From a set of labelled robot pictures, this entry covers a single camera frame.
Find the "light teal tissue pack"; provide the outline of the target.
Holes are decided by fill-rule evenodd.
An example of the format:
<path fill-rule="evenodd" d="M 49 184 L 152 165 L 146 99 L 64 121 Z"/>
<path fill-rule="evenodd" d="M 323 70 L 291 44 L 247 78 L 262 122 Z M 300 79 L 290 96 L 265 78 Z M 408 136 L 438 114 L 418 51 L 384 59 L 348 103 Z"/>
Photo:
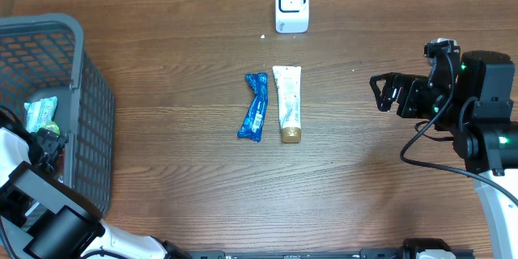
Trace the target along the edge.
<path fill-rule="evenodd" d="M 58 98 L 56 96 L 25 103 L 23 105 L 26 110 L 25 130 L 30 133 L 36 133 L 42 126 L 55 122 L 53 118 L 57 109 L 57 103 Z"/>

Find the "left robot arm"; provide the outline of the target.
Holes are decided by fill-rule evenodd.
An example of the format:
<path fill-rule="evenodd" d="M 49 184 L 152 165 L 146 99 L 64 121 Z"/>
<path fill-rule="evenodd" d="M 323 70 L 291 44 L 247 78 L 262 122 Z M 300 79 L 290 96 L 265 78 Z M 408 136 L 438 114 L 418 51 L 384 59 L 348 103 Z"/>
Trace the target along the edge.
<path fill-rule="evenodd" d="M 186 258 L 166 240 L 107 224 L 102 212 L 54 175 L 68 139 L 28 132 L 1 108 L 1 242 L 12 258 Z"/>

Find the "white tube gold cap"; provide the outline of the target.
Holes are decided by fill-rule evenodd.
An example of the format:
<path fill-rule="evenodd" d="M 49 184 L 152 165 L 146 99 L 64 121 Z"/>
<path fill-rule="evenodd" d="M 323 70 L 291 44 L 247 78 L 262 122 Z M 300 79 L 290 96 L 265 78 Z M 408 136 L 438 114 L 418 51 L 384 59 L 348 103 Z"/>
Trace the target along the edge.
<path fill-rule="evenodd" d="M 284 143 L 301 141 L 301 73 L 300 66 L 273 66 L 278 92 L 278 119 Z"/>

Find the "blue snack wrapper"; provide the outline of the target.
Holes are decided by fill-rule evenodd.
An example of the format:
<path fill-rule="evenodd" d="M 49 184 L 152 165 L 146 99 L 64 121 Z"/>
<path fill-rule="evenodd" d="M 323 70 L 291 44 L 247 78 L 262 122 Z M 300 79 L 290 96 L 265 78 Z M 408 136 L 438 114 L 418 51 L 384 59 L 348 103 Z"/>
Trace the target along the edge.
<path fill-rule="evenodd" d="M 268 106 L 268 74 L 264 72 L 246 74 L 245 80 L 254 93 L 254 97 L 242 126 L 237 132 L 237 137 L 260 142 Z"/>

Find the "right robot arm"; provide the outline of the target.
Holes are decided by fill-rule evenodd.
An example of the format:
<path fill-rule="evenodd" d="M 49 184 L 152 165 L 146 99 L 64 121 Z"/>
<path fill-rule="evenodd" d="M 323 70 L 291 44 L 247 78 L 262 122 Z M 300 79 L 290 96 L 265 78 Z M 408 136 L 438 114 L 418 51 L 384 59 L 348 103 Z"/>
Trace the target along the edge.
<path fill-rule="evenodd" d="M 423 47 L 429 75 L 390 72 L 369 84 L 381 112 L 397 104 L 401 118 L 417 119 L 416 134 L 403 146 L 403 162 L 473 180 L 496 258 L 517 256 L 517 124 L 511 98 L 515 65 L 510 56 L 486 50 L 461 52 L 453 39 Z M 447 131 L 463 168 L 410 159 L 406 152 L 427 131 Z"/>

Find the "green snack bag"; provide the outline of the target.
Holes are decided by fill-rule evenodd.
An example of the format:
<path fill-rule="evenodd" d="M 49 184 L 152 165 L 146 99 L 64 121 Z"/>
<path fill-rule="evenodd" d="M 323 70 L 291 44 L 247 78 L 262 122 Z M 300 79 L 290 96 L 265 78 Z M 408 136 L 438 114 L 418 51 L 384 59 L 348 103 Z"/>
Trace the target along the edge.
<path fill-rule="evenodd" d="M 44 150 L 46 163 L 54 163 L 67 142 L 66 136 L 61 135 L 60 128 L 55 122 L 39 128 L 36 132 L 36 140 Z"/>

